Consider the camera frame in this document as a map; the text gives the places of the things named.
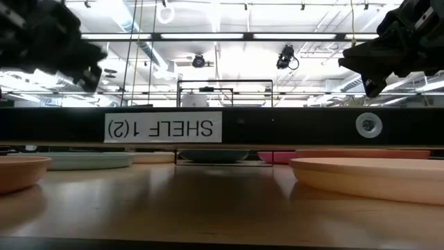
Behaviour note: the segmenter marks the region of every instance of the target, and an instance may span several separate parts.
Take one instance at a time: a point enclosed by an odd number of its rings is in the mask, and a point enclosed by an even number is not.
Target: shelf label
[[[222,142],[222,112],[105,115],[105,143]]]

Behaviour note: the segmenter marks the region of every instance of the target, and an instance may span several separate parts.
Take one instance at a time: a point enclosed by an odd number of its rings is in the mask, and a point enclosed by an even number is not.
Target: black shelf edge
[[[222,143],[210,145],[214,147],[444,147],[444,108],[0,108],[0,144],[103,144],[106,113],[197,111],[223,114]],[[369,139],[357,132],[356,119],[362,113],[382,120],[380,135]]]

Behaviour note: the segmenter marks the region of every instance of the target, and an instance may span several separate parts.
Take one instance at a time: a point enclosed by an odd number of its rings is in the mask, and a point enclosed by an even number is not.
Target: metal frame
[[[180,106],[180,90],[182,89],[181,84],[182,83],[270,83],[271,88],[271,107],[273,107],[273,80],[270,79],[222,79],[222,80],[178,80],[177,82],[177,98],[176,98],[176,106]],[[234,95],[239,94],[240,92],[233,92],[232,91],[232,100],[234,101]]]
[[[202,92],[201,89],[202,89],[201,87],[198,87],[198,88],[192,88],[192,87],[191,88],[189,88],[189,87],[183,88],[183,87],[181,87],[181,88],[179,88],[178,95],[176,97],[176,107],[180,107],[180,103],[182,102],[182,96],[180,95],[180,93],[182,93],[183,90],[191,90],[191,92],[193,92],[193,90],[198,90],[199,92]],[[231,92],[231,106],[233,107],[233,105],[234,105],[234,91],[231,87],[214,87],[212,89],[219,90],[221,92],[220,94],[224,94],[223,93],[224,90],[229,90]],[[212,94],[212,93],[214,93],[214,91],[213,92],[202,92],[202,93]]]

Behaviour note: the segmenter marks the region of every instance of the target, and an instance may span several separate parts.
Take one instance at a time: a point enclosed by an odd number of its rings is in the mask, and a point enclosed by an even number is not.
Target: wooden table
[[[322,192],[287,166],[48,172],[0,198],[3,237],[440,249],[443,232],[444,207]]]

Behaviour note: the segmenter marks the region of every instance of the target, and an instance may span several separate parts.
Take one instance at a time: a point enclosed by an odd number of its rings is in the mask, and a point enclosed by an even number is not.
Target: round hole
[[[382,132],[382,120],[370,112],[360,114],[356,119],[356,130],[364,138],[375,138]]]

